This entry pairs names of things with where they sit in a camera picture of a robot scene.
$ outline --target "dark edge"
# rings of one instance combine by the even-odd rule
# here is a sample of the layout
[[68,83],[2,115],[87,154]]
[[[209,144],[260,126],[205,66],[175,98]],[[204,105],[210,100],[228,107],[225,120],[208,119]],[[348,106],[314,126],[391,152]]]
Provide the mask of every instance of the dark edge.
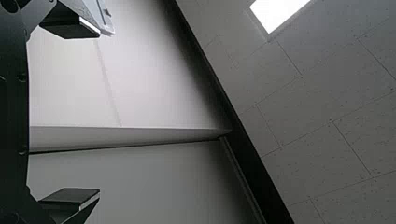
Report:
[[201,56],[197,57],[197,59],[202,61],[197,63],[204,64],[207,67],[207,79],[233,127],[233,130],[223,137],[230,145],[238,165],[245,176],[247,184],[250,187],[262,214],[264,215],[265,221],[268,224],[294,223],[286,205],[283,203],[274,185],[274,182],[262,164],[259,154],[250,141],[241,120],[238,118],[230,99],[222,88],[213,67],[206,58],[203,49],[184,17],[177,0],[167,2],[169,4],[169,9],[174,16],[177,17],[178,25],[180,26],[179,28],[182,30],[182,34],[186,36],[192,51]]

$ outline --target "white wall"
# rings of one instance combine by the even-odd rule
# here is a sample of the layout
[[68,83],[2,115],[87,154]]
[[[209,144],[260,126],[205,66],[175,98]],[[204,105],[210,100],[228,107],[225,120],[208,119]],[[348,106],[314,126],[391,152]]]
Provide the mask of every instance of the white wall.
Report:
[[256,223],[219,142],[35,155],[28,185],[100,189],[88,223]]
[[31,125],[221,129],[202,71],[161,0],[108,1],[117,34],[29,41]]
[[177,0],[297,224],[395,223],[396,2]]

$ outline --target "black structure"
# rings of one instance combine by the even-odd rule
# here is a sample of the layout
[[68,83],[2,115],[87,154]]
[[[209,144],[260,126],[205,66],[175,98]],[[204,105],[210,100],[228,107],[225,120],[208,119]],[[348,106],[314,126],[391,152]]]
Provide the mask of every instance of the black structure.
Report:
[[[43,209],[26,186],[29,158],[29,72],[26,42],[40,22],[45,18],[46,21],[51,20],[54,14],[47,15],[57,4],[56,0],[0,0],[1,224],[82,224],[99,202],[99,190],[64,189],[52,195],[52,199],[58,199],[53,201],[55,208]],[[73,4],[78,8],[85,7],[80,0],[73,1]],[[62,17],[56,17],[56,20],[61,21]],[[67,37],[100,35],[100,29],[89,29],[87,21],[85,24],[80,22],[73,25],[76,29]],[[62,29],[65,30],[58,23],[52,28],[53,31]],[[84,196],[81,201],[85,203],[84,206],[72,210],[65,206],[63,201],[68,201],[73,195]]]

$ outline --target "skylight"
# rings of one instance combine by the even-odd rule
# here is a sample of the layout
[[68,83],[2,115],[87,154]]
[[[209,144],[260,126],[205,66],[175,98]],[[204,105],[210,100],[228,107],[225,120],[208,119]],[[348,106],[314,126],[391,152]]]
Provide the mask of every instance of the skylight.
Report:
[[251,5],[257,19],[268,34],[293,16],[310,0],[256,0]]

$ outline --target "black metal frame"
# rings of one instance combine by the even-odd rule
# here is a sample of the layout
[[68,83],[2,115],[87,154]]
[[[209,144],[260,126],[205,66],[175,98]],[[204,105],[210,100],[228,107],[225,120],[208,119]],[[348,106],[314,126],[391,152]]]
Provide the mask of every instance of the black metal frame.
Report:
[[[55,224],[26,186],[29,161],[29,71],[26,42],[56,0],[0,0],[0,223]],[[62,223],[82,224],[99,202]]]
[[206,58],[203,49],[178,6],[177,0],[169,1],[169,4],[169,8],[177,17],[179,28],[188,40],[192,52],[200,55],[199,59],[201,61],[197,63],[204,64],[207,68],[207,79],[232,124],[233,130],[223,137],[230,146],[241,173],[247,181],[250,192],[256,204],[260,207],[265,222],[267,224],[294,223],[230,99],[222,88],[213,67]]

